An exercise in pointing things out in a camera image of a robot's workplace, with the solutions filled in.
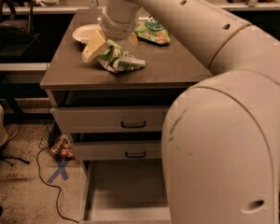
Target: green snack bag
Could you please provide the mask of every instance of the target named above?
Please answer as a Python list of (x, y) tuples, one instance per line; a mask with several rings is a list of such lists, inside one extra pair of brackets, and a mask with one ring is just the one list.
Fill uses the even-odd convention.
[(98, 55), (97, 61), (107, 71), (118, 73), (138, 70), (146, 66), (144, 60), (134, 58), (129, 51), (124, 50), (116, 42), (109, 39), (106, 41), (106, 44), (108, 49)]
[(137, 37), (151, 41), (159, 45), (166, 45), (170, 43), (168, 31), (152, 17), (148, 21), (139, 25), (134, 33)]

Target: blue tape cross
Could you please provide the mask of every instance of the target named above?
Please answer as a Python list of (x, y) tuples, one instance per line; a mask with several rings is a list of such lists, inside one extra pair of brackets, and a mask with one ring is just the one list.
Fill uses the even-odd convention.
[(63, 177), (63, 180), (68, 179), (68, 174), (65, 170), (65, 166), (67, 165), (67, 163), (69, 161), (63, 161), (63, 160), (56, 160), (57, 164), (58, 164), (58, 169), (55, 171), (55, 173), (48, 179), (48, 183), (52, 183), (56, 177), (58, 176), (58, 174), (61, 174)]

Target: drawer handle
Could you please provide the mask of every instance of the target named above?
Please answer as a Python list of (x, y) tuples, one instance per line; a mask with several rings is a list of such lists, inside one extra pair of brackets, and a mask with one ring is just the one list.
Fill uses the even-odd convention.
[(128, 152), (125, 152), (125, 157), (128, 159), (143, 159), (147, 153), (144, 151), (142, 155), (130, 155)]
[(140, 123), (125, 123), (124, 121), (121, 122), (121, 127), (124, 129), (141, 129), (147, 126), (147, 122), (144, 120)]

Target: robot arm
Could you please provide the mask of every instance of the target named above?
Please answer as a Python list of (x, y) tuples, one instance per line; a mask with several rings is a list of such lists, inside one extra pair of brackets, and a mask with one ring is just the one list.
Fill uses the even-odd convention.
[(140, 6), (214, 75), (164, 122), (172, 223), (279, 223), (280, 42), (205, 0), (108, 0), (106, 35), (129, 35)]

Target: power cord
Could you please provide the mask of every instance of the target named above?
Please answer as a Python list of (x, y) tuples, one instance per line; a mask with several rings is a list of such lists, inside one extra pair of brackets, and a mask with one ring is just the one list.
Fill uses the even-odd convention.
[[(44, 132), (44, 134), (43, 134), (43, 137), (41, 138), (40, 144), (43, 142), (43, 139), (44, 139), (44, 137), (45, 137), (46, 132), (49, 131), (49, 128), (48, 128), (49, 122), (50, 122), (50, 119), (49, 119), (49, 121), (48, 121), (48, 123), (47, 123), (47, 129), (45, 130), (45, 132)], [(65, 216), (60, 212), (60, 210), (59, 210), (58, 203), (59, 203), (60, 194), (61, 194), (61, 192), (62, 192), (62, 188), (61, 188), (60, 186), (58, 186), (58, 185), (52, 185), (52, 184), (47, 183), (47, 182), (43, 179), (43, 177), (41, 176), (41, 174), (40, 174), (40, 168), (41, 168), (41, 167), (40, 167), (40, 163), (39, 163), (39, 155), (40, 155), (44, 150), (46, 150), (46, 147), (42, 147), (42, 148), (39, 150), (39, 152), (37, 153), (37, 155), (36, 155), (36, 163), (37, 163), (37, 166), (38, 166), (38, 176), (39, 176), (40, 180), (41, 180), (46, 186), (51, 187), (51, 188), (55, 188), (55, 189), (58, 189), (58, 190), (59, 190), (59, 191), (58, 191), (58, 195), (57, 195), (57, 199), (56, 199), (56, 210), (57, 210), (58, 215), (59, 215), (61, 218), (65, 219), (65, 220), (69, 220), (69, 221), (72, 221), (72, 222), (75, 222), (75, 223), (79, 223), (78, 221), (76, 221), (76, 220), (74, 220), (74, 219), (65, 217)]]

